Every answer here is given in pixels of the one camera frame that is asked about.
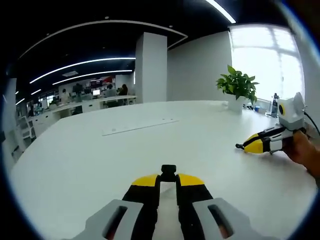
human hand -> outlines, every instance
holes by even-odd
[[[293,139],[283,141],[283,151],[295,163],[302,164],[314,177],[320,177],[320,152],[300,130]]]

white pot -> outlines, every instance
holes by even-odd
[[[235,95],[228,94],[228,99],[228,109],[236,113],[242,113],[246,98],[244,96],[240,96],[238,99],[236,99]]]

white cabinet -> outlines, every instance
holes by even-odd
[[[46,131],[51,125],[58,120],[52,112],[44,112],[38,116],[32,118],[34,132],[39,137],[44,131]]]
[[[82,102],[82,112],[88,113],[91,111],[100,110],[100,102],[99,101],[89,101],[89,102]]]

green leaves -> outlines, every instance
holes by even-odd
[[[258,82],[252,82],[256,77],[249,77],[246,73],[242,74],[241,71],[236,71],[232,66],[227,66],[229,75],[221,74],[223,78],[219,78],[216,82],[218,89],[222,89],[223,93],[235,95],[238,99],[244,96],[249,99],[252,104],[257,101],[256,86]]]
[[[228,72],[229,72],[231,75],[236,75],[236,70],[235,70],[232,66],[230,66],[230,65],[228,65]]]

white pillar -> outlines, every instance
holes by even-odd
[[[135,49],[135,95],[137,103],[167,101],[167,37],[149,32]]]
[[[7,82],[6,91],[2,96],[2,130],[5,134],[16,127],[16,83],[16,78],[10,78]]]

